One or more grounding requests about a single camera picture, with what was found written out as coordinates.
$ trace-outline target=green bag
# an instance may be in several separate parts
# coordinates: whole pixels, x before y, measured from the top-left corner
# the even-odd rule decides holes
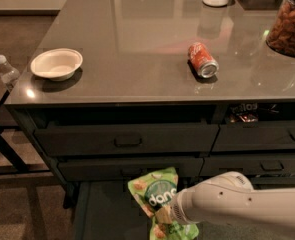
[[[177,192],[178,175],[174,167],[151,172],[128,182],[130,193],[152,219],[150,240],[192,240],[199,234],[196,225],[157,223],[155,212],[168,204]]]

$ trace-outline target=glass jar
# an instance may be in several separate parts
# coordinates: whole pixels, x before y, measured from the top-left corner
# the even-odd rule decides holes
[[[283,0],[266,42],[276,52],[295,56],[295,0]]]

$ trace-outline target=red can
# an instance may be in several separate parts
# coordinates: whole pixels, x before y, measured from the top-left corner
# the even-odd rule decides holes
[[[217,61],[211,56],[207,47],[202,43],[193,43],[188,49],[188,58],[197,75],[202,78],[210,78],[219,69]]]

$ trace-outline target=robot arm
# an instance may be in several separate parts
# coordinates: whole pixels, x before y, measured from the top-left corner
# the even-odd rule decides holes
[[[254,190],[237,172],[184,189],[169,207],[171,219],[180,224],[254,225],[295,237],[295,188]]]

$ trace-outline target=bowl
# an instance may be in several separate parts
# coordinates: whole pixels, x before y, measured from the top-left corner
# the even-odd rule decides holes
[[[52,81],[64,81],[73,76],[83,62],[82,55],[72,49],[61,48],[41,53],[31,62],[31,72]]]

